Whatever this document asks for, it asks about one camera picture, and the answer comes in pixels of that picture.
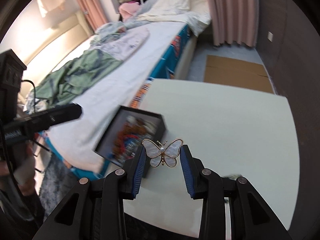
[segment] gold wire frame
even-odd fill
[[[172,145],[174,142],[176,142],[176,141],[178,141],[178,140],[181,141],[181,145],[179,146],[177,155],[174,156],[174,157],[167,155],[167,154],[165,153],[165,151],[170,147],[170,145]],[[181,148],[181,146],[183,145],[183,140],[182,140],[182,139],[178,138],[178,139],[175,139],[174,141],[172,141],[172,143],[170,143],[170,144],[167,146],[167,148],[165,148],[164,152],[162,152],[162,151],[160,150],[160,147],[159,147],[158,145],[156,145],[156,144],[155,144],[153,141],[151,141],[150,139],[144,139],[144,140],[142,141],[142,144],[143,144],[144,141],[149,141],[149,142],[151,142],[151,143],[152,143],[155,147],[157,147],[157,148],[159,149],[159,151],[160,151],[160,154],[158,154],[157,156],[151,157],[151,156],[148,155],[148,152],[147,152],[147,149],[146,149],[146,154],[147,154],[147,156],[151,158],[151,159],[150,159],[150,162],[149,162],[149,164],[150,164],[151,167],[156,168],[156,167],[158,167],[158,166],[160,165],[160,163],[162,164],[162,166],[163,166],[164,164],[166,164],[166,165],[167,165],[168,167],[170,167],[170,168],[173,168],[174,166],[177,165],[176,157],[178,157],[179,154],[180,154],[180,148]],[[164,142],[163,145],[162,145],[161,142],[159,142],[159,141],[157,141],[157,143],[158,143],[161,147],[164,147],[164,145],[167,143],[167,140]],[[161,159],[160,159],[158,165],[157,165],[157,166],[153,166],[153,165],[151,164],[151,160],[152,160],[153,158],[159,157],[160,155],[161,155]],[[175,165],[173,165],[173,166],[168,165],[167,162],[165,161],[164,155],[168,156],[169,158],[173,158],[173,159],[175,160]]]

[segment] blue gripper pad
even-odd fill
[[[140,158],[138,161],[137,169],[134,172],[134,176],[133,176],[132,192],[131,193],[134,196],[134,198],[136,198],[137,194],[139,193],[145,163],[146,163],[146,151],[142,150],[140,153]]]
[[[184,181],[186,183],[187,191],[190,194],[191,198],[194,198],[196,195],[195,189],[194,189],[194,180],[192,171],[186,156],[186,153],[183,149],[183,147],[180,148],[180,163],[183,171]]]

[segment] headboard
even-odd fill
[[[44,31],[45,40],[32,53],[23,58],[27,65],[22,79],[29,79],[37,86],[59,62],[83,41],[93,35],[81,11],[72,14],[57,26]],[[22,83],[20,94],[25,98],[31,84]]]

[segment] pink cushion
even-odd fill
[[[134,3],[123,3],[119,6],[119,12],[122,16],[123,21],[125,22],[129,19],[135,12],[139,9],[140,5],[138,2]]]

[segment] butterfly wing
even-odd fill
[[[176,158],[171,158],[167,155],[164,155],[164,161],[169,167],[174,167],[177,164]]]
[[[171,158],[175,158],[178,157],[179,153],[180,153],[180,148],[183,144],[183,140],[182,139],[176,139],[174,140],[172,143],[169,144],[169,146],[165,149],[164,154],[171,157]]]
[[[160,163],[161,163],[161,155],[150,159],[151,167],[154,167],[154,168],[158,167]]]
[[[142,141],[142,144],[146,149],[146,154],[150,158],[155,158],[161,154],[159,147],[153,141],[149,139],[144,139]]]

